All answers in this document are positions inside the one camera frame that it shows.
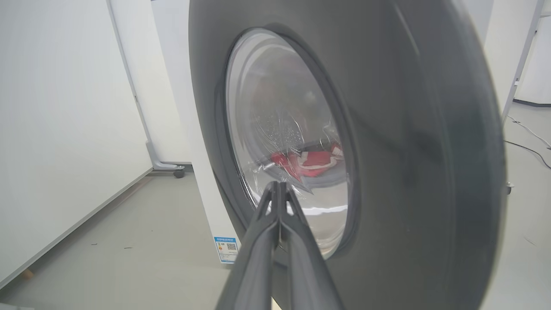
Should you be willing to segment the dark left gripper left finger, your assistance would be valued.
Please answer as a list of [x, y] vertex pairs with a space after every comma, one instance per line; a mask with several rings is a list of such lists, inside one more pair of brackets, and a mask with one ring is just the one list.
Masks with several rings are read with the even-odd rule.
[[281, 185], [272, 181], [246, 231], [215, 310], [272, 310], [273, 256], [280, 238]]

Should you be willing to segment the red jersey with white lettering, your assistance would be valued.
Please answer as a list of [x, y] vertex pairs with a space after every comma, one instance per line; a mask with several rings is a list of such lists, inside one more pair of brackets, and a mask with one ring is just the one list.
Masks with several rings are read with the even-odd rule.
[[275, 152], [270, 160], [281, 167], [291, 177], [301, 181], [302, 178], [315, 178], [330, 168], [344, 161], [341, 145], [333, 143], [329, 150]]

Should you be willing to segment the metal cart leg with caster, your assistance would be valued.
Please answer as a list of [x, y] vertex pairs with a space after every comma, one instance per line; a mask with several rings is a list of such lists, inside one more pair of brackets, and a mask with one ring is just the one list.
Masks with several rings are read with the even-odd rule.
[[517, 92], [529, 49], [548, 0], [493, 0], [483, 42], [501, 124]]

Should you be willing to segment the white partition with caster foot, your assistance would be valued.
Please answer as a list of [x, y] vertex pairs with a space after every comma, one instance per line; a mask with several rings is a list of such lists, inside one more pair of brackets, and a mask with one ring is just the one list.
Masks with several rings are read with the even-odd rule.
[[0, 0], [0, 289], [190, 161], [151, 0]]

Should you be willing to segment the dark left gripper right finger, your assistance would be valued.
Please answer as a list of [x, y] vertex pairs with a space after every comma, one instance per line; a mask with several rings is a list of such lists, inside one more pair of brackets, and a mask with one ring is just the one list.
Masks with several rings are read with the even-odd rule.
[[345, 310], [293, 189], [279, 183], [281, 238], [287, 247], [291, 310]]

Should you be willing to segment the blue white energy label sticker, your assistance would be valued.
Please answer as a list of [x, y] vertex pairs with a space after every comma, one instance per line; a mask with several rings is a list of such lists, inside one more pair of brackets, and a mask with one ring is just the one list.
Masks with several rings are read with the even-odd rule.
[[214, 237], [219, 260], [223, 264], [234, 264], [238, 256], [238, 241], [230, 237]]

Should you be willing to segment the white front-load washing machine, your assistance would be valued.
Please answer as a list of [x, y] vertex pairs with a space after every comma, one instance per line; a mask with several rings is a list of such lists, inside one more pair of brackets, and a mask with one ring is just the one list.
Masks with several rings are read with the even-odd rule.
[[189, 0], [153, 0], [151, 5], [176, 108], [186, 130], [187, 151], [209, 224], [208, 243], [216, 247], [214, 237], [236, 238], [240, 251], [241, 242], [215, 181], [195, 106], [189, 56]]

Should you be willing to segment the grey washing machine door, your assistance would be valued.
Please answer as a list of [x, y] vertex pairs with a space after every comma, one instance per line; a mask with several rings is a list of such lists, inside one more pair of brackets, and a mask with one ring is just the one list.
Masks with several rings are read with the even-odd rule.
[[[295, 192], [345, 310], [479, 310], [504, 226], [502, 124], [462, 0], [190, 0], [209, 162], [244, 240], [272, 181]], [[291, 177], [275, 152], [341, 145]], [[291, 310], [287, 247], [272, 302]]]

